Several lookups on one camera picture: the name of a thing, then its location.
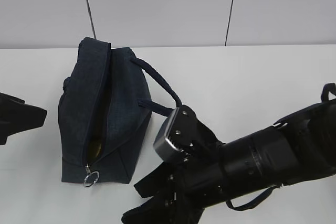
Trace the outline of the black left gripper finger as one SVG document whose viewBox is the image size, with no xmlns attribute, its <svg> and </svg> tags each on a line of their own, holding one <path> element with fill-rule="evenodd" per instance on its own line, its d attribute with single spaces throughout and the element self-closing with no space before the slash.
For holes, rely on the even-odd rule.
<svg viewBox="0 0 336 224">
<path fill-rule="evenodd" d="M 9 136 L 44 125 L 47 111 L 24 100 L 1 93 L 1 145 Z"/>
</svg>

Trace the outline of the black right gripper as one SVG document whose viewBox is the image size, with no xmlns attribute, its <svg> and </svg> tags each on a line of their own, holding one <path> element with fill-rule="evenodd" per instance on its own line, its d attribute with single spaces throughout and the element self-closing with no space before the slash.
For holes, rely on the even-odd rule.
<svg viewBox="0 0 336 224">
<path fill-rule="evenodd" d="M 228 176 L 222 164 L 225 143 L 186 143 L 169 140 L 173 149 L 169 161 L 138 181 L 134 188 L 142 198 L 140 206 L 125 212 L 122 223 L 198 223 L 205 208 L 228 200 Z M 171 210 L 168 185 L 174 180 L 176 199 Z"/>
</svg>

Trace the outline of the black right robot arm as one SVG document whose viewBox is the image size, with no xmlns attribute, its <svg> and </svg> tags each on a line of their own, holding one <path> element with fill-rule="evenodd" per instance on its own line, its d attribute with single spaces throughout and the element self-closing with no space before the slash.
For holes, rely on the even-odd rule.
<svg viewBox="0 0 336 224">
<path fill-rule="evenodd" d="M 282 186 L 335 174 L 335 104 L 322 102 L 275 125 L 222 143 L 194 111 L 174 109 L 154 141 L 162 164 L 135 188 L 146 198 L 123 223 L 198 223 L 207 207 L 260 191 L 250 210 Z"/>
</svg>

